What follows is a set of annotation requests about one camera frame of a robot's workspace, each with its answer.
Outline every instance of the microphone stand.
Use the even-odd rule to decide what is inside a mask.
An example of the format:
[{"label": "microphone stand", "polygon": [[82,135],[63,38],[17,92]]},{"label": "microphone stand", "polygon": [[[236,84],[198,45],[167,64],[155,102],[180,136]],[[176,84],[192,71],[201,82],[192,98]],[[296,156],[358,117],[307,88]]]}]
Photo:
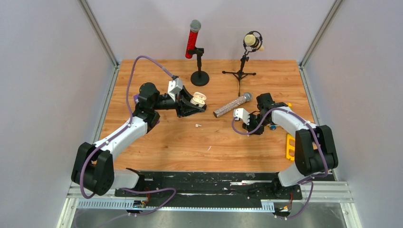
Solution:
[{"label": "microphone stand", "polygon": [[242,58],[240,59],[240,70],[237,72],[229,72],[229,71],[222,71],[223,74],[232,74],[235,76],[235,78],[238,80],[239,83],[239,89],[238,89],[238,96],[240,96],[240,81],[245,78],[248,75],[256,75],[256,73],[245,73],[243,72],[243,68],[245,66],[245,62],[247,62],[249,60],[248,54],[249,52],[255,52],[257,50],[259,50],[262,47],[263,44],[263,38],[262,38],[262,34],[258,31],[251,31],[248,32],[246,35],[253,35],[255,37],[255,43],[253,45],[247,45],[245,43],[245,38],[243,40],[243,48],[245,49],[245,53],[243,53]]},{"label": "microphone stand", "polygon": [[204,54],[204,48],[195,47],[193,50],[189,50],[188,53],[190,55],[197,55],[197,71],[195,71],[192,76],[190,77],[190,81],[195,86],[205,86],[209,80],[209,75],[202,71],[202,56]]},{"label": "microphone stand", "polygon": [[240,81],[245,78],[248,75],[256,75],[256,73],[244,73],[243,68],[245,66],[245,62],[249,60],[248,53],[245,52],[245,54],[242,56],[240,59],[240,70],[237,72],[229,72],[229,71],[222,71],[223,74],[232,74],[235,76],[235,78],[238,80],[239,83],[239,89],[238,89],[238,96],[240,96]]}]

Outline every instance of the microphone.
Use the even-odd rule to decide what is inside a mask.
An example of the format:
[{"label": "microphone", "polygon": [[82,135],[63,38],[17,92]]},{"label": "microphone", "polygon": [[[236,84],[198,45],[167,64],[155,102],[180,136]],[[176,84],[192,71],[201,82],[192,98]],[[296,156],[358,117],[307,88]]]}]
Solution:
[{"label": "microphone", "polygon": [[252,94],[250,93],[244,93],[242,96],[238,97],[237,99],[229,102],[228,104],[224,105],[223,107],[215,110],[213,112],[213,115],[215,116],[215,118],[218,118],[224,114],[226,114],[227,112],[231,111],[232,109],[238,107],[239,105],[248,102],[252,99]]},{"label": "microphone", "polygon": [[195,49],[197,34],[199,33],[201,27],[202,24],[198,20],[192,20],[192,22],[190,23],[188,46],[186,47],[186,53],[185,53],[186,58],[192,58],[192,55],[189,54],[188,51]]},{"label": "microphone", "polygon": [[254,36],[253,34],[247,34],[243,39],[243,41],[249,47],[256,48],[256,50],[259,51],[264,51],[264,47],[261,43],[261,40],[256,39],[256,36]]}]

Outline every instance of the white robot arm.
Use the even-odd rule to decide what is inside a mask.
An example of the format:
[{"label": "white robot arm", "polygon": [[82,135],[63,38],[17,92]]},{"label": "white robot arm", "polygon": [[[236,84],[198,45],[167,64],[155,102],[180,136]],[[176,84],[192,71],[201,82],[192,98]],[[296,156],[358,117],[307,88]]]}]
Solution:
[{"label": "white robot arm", "polygon": [[[244,134],[262,134],[266,125],[279,125],[296,139],[295,162],[278,173],[281,186],[289,187],[299,184],[313,174],[337,167],[336,148],[332,131],[328,126],[317,126],[304,120],[287,104],[275,103],[270,93],[261,94],[256,99],[259,114],[250,114],[243,108],[234,110],[234,120],[242,120],[242,127],[248,130],[248,133]],[[315,139],[320,150],[314,149]]]},{"label": "white robot arm", "polygon": [[133,189],[144,176],[136,170],[114,170],[113,162],[120,153],[135,140],[147,134],[159,121],[156,110],[175,109],[178,117],[204,112],[207,105],[205,96],[200,93],[190,95],[182,80],[176,77],[168,84],[168,93],[160,95],[154,84],[145,83],[140,87],[138,103],[133,116],[109,136],[94,144],[83,143],[79,146],[71,180],[80,183],[80,175],[86,159],[94,150],[96,153],[85,167],[83,186],[97,195],[105,194],[109,189]]}]

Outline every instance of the metal floor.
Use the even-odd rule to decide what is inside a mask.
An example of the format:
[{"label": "metal floor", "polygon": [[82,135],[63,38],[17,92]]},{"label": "metal floor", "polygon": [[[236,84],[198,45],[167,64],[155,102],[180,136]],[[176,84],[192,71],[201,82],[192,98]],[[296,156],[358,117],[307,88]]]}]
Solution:
[{"label": "metal floor", "polygon": [[[302,203],[293,203],[297,213]],[[72,228],[346,228],[339,203],[310,203],[296,219],[282,221],[269,213],[157,211],[144,217],[124,217],[105,225],[116,216],[126,214],[114,209],[78,209]]]}]

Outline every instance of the round microphone stand base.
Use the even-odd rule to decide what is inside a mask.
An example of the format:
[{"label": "round microphone stand base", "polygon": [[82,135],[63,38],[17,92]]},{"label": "round microphone stand base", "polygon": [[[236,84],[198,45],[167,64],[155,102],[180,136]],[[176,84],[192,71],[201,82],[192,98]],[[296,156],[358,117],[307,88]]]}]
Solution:
[{"label": "round microphone stand base", "polygon": [[210,81],[210,77],[204,71],[196,71],[190,77],[190,81],[195,86],[205,86]]}]

